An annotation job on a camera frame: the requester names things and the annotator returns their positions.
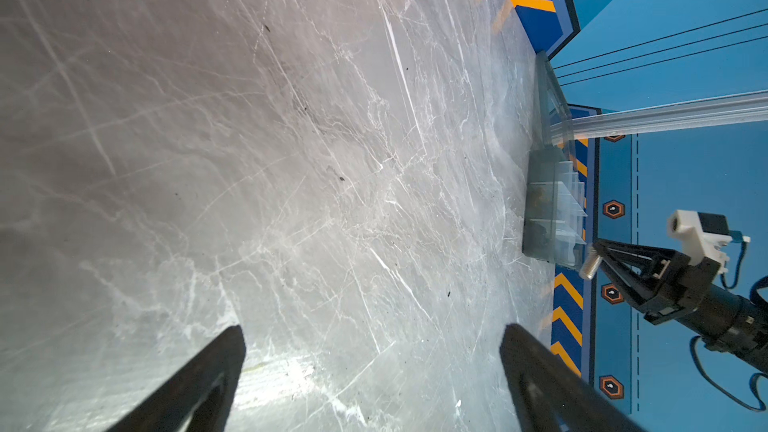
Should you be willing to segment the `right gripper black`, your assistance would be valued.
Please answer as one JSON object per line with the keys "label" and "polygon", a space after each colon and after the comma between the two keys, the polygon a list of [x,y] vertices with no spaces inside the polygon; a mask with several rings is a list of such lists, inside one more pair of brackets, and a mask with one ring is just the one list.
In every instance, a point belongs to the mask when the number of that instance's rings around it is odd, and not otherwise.
{"label": "right gripper black", "polygon": [[600,268],[625,301],[659,325],[696,310],[721,263],[709,257],[697,264],[674,249],[598,239],[593,248]]}

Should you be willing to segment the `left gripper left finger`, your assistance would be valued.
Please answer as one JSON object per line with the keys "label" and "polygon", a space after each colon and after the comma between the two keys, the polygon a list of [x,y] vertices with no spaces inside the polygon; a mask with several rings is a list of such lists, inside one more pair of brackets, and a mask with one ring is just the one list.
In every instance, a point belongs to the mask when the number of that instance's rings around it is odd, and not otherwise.
{"label": "left gripper left finger", "polygon": [[181,367],[112,431],[222,431],[246,355],[243,330],[230,326]]}

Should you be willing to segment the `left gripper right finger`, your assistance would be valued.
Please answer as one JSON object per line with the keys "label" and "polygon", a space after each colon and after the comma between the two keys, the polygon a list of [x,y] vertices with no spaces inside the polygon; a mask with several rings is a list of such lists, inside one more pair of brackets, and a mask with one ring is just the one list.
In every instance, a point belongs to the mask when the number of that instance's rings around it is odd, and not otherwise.
{"label": "left gripper right finger", "polygon": [[501,362],[523,431],[639,431],[524,327],[506,326]]}

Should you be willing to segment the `silver hex bolt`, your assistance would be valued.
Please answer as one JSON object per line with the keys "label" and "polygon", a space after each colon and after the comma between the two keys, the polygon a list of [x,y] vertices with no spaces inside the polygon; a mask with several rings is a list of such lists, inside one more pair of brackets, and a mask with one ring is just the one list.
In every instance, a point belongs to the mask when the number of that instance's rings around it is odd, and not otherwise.
{"label": "silver hex bolt", "polygon": [[580,268],[579,276],[585,281],[593,280],[600,269],[602,261],[601,255],[594,248],[590,248]]}

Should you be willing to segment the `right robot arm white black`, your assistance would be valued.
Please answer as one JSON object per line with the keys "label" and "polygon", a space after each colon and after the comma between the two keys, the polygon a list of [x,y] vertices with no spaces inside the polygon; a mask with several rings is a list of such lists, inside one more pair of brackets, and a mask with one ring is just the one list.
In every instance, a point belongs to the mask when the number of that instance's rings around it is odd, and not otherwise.
{"label": "right robot arm white black", "polygon": [[[713,283],[720,263],[705,257],[698,264],[673,250],[599,239],[590,247],[580,275],[589,280],[604,271],[624,301],[652,325],[676,321],[694,332],[689,352],[699,374],[710,385],[752,412],[765,412],[758,382],[767,378],[767,302],[756,282],[748,298]],[[749,387],[752,406],[717,384],[704,370],[697,353],[703,343],[710,351],[730,354],[753,367]]]}

